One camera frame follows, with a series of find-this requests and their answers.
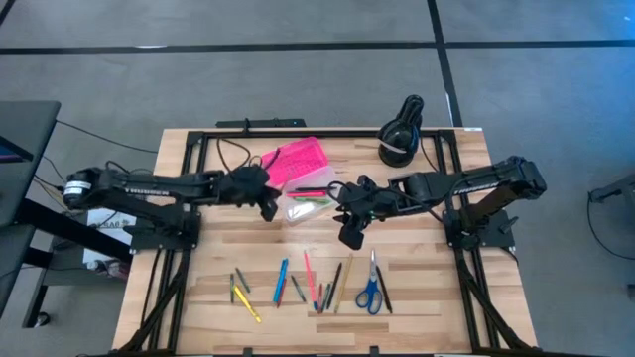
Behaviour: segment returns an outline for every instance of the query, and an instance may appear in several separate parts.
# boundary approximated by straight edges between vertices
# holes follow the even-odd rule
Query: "blue scissors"
[[[357,307],[368,309],[368,313],[377,314],[381,308],[382,295],[377,289],[377,262],[375,261],[375,250],[370,253],[370,278],[368,285],[363,292],[359,293],[355,298]]]

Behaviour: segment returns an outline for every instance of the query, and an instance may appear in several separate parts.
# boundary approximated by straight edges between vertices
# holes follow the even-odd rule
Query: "chair wheel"
[[[49,322],[51,322],[51,317],[46,312],[40,312],[38,313],[38,320],[36,321],[36,325],[33,327],[42,327],[49,324]]]

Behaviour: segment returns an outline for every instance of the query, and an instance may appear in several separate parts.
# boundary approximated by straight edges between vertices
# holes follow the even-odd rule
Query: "wooden table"
[[[156,175],[180,173],[187,132],[185,129],[164,132]],[[464,170],[490,164],[481,131],[456,129],[456,137]],[[294,139],[235,141],[259,155]],[[356,181],[359,175],[369,175],[381,185],[386,184],[387,178],[402,173],[431,169],[422,153],[417,153],[406,168],[387,167],[377,156],[376,139],[321,139],[320,142],[343,181]],[[435,163],[432,140],[425,140],[424,145]],[[231,167],[245,158],[243,151],[230,145],[222,144],[221,149]],[[451,168],[448,150],[444,151]],[[193,157],[192,170],[197,153]],[[215,145],[209,146],[206,169],[222,169]],[[483,194],[474,194],[472,201]],[[442,210],[442,206],[436,209],[439,213]],[[254,353],[368,353],[371,345],[379,346],[383,353],[470,351],[453,252],[445,243],[444,228],[429,214],[394,218],[369,226],[365,230],[363,248],[352,252],[353,264],[339,313],[333,314],[331,307],[330,311],[317,315],[311,302],[303,303],[291,284],[279,309],[273,307],[272,296],[281,260],[289,258],[288,274],[298,279],[310,299],[304,250],[310,252],[317,284],[332,281],[337,264],[345,263],[351,253],[337,239],[340,225],[331,219],[334,211],[296,226],[284,222],[281,210],[271,223],[262,220],[257,208],[204,207],[201,212],[203,228],[190,262],[179,353],[242,353],[244,347],[253,347]],[[373,248],[393,314],[384,306],[379,314],[370,316],[354,302],[368,280]],[[481,251],[492,302],[518,335],[535,345],[516,263],[500,249]],[[154,252],[143,252],[134,258],[114,348],[127,342],[139,327],[154,255]],[[234,305],[229,302],[229,274],[234,272],[234,267],[241,269],[252,289],[248,298],[262,316],[261,324],[255,322],[238,299]],[[151,306],[155,295],[156,284]],[[482,311],[475,301],[474,306],[481,344],[487,346]],[[167,341],[171,315],[169,308],[164,315],[160,347]]]

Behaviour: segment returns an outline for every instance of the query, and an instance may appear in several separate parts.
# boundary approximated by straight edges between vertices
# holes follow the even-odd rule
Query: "yellow pencil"
[[[262,322],[262,319],[260,318],[260,315],[258,314],[258,312],[256,312],[254,310],[254,308],[251,307],[251,304],[249,304],[249,301],[247,301],[247,297],[245,297],[245,295],[242,293],[242,291],[240,289],[238,289],[237,285],[234,285],[234,292],[236,293],[238,298],[240,298],[242,303],[245,304],[245,307],[247,307],[249,312],[251,312],[251,315],[254,316],[254,318],[256,319],[256,322],[258,322],[258,323]]]
[[[350,266],[353,262],[352,253],[348,255],[348,260],[346,261],[346,269],[344,270],[344,276],[341,278],[341,286],[339,287],[339,295],[337,296],[337,302],[335,303],[334,312],[337,313],[339,310],[339,302],[341,301],[341,297],[344,295],[344,288],[346,287],[346,279],[348,278],[348,271],[350,270]]]

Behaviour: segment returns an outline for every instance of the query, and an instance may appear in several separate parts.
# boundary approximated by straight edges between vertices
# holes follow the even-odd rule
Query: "white paper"
[[[91,224],[95,224],[95,225],[100,225],[101,223],[103,223],[106,219],[108,219],[108,217],[110,217],[112,215],[112,213],[114,213],[113,210],[111,209],[107,209],[107,208],[97,208],[97,209],[91,209],[88,211],[88,225]],[[121,213],[121,212],[117,212],[112,218],[108,219],[108,221],[106,223],[104,223],[103,225],[101,225],[100,228],[98,228],[98,230],[103,233],[106,234],[108,236],[111,236],[112,238],[115,238],[116,240],[126,243],[127,245],[130,245],[130,241],[132,240],[132,236],[128,233],[126,233],[123,230],[123,227],[125,226],[129,226],[129,225],[134,225],[135,222],[137,222],[137,217],[135,216],[131,216],[129,214],[125,214],[125,213]],[[101,253],[97,253],[95,251],[92,251],[90,249],[84,249],[83,250],[83,263],[88,263],[88,262],[93,262],[96,260],[100,260],[100,261],[107,261],[110,260],[111,258],[101,254]]]

